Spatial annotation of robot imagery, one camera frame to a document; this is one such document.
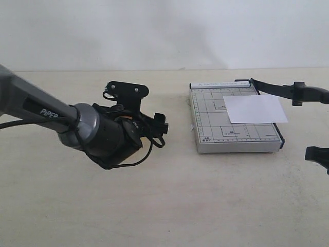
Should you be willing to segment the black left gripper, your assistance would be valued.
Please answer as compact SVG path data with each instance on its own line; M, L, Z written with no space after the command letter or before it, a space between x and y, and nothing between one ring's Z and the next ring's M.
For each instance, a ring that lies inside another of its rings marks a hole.
M164 114L155 113L154 117L149 117L141 111L126 109L122 104L107 107L94 103L92 106L98 113L111 120L130 119L140 137L146 137L157 148L163 148L166 145L163 135L168 133L169 124L166 122Z

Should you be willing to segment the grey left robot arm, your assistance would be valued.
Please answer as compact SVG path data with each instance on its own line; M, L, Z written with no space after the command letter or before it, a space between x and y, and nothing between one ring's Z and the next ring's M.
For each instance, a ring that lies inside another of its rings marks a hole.
M96 103L65 104L6 67L1 67L1 114L15 117L1 128L35 124L54 130L60 142L82 151L105 170L126 166L126 159L142 148L142 138L151 147L165 146L169 125L165 115L153 117L140 110L149 94L145 85L111 81L103 97L111 107Z

